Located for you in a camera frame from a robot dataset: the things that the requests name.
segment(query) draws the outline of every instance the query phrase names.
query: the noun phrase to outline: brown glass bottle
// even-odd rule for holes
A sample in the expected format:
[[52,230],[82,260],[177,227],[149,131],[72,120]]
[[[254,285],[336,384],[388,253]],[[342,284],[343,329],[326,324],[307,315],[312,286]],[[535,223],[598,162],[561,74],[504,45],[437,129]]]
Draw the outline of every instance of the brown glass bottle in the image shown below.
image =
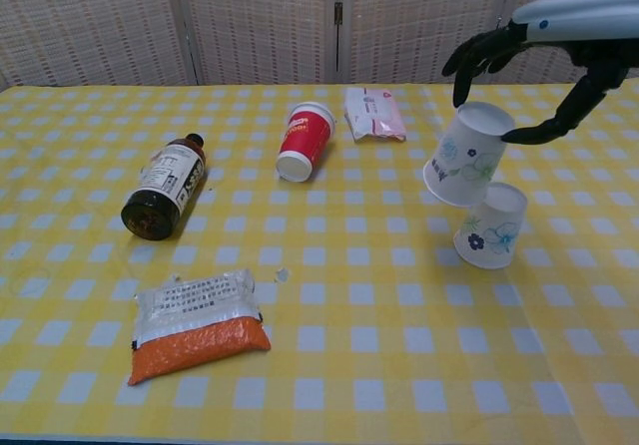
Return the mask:
[[169,142],[153,157],[122,208],[122,222],[128,230],[149,240],[173,233],[204,174],[203,145],[199,135],[188,134]]

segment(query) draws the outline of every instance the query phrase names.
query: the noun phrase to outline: plastic bag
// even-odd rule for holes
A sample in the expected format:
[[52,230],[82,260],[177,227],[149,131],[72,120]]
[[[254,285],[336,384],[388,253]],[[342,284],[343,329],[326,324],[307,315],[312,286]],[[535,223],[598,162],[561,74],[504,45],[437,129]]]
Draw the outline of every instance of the plastic bag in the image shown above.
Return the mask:
[[270,350],[248,270],[136,295],[129,385],[249,350]]
[[364,136],[406,139],[406,127],[388,89],[346,88],[344,116],[356,141]]

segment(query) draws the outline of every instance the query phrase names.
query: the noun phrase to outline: red paper cup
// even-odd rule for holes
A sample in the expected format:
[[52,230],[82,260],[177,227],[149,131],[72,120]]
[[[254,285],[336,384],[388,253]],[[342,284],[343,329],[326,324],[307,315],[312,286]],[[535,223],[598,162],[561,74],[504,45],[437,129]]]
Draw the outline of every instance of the red paper cup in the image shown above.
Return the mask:
[[309,178],[335,130],[330,110],[320,103],[299,103],[289,115],[289,128],[280,147],[276,168],[287,181]]

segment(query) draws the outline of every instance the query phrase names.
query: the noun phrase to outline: bottle cap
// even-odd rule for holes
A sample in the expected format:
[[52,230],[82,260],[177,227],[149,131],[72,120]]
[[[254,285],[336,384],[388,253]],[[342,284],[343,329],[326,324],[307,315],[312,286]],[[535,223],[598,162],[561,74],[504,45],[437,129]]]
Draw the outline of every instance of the bottle cap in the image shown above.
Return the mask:
[[189,141],[193,141],[194,143],[196,143],[200,147],[202,147],[204,145],[204,139],[202,139],[202,136],[200,136],[199,134],[190,133],[190,134],[187,135],[187,139]]

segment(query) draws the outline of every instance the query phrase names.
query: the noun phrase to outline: white paper cup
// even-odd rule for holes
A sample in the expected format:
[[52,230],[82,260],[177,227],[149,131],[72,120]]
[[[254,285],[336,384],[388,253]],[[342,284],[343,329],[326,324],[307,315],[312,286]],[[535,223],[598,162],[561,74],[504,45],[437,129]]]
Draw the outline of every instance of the white paper cup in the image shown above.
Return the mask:
[[528,199],[509,184],[490,183],[484,200],[470,209],[453,242],[457,253],[481,268],[512,262]]
[[441,201],[461,208],[480,203],[515,127],[508,113],[488,103],[465,103],[423,168],[423,180]]

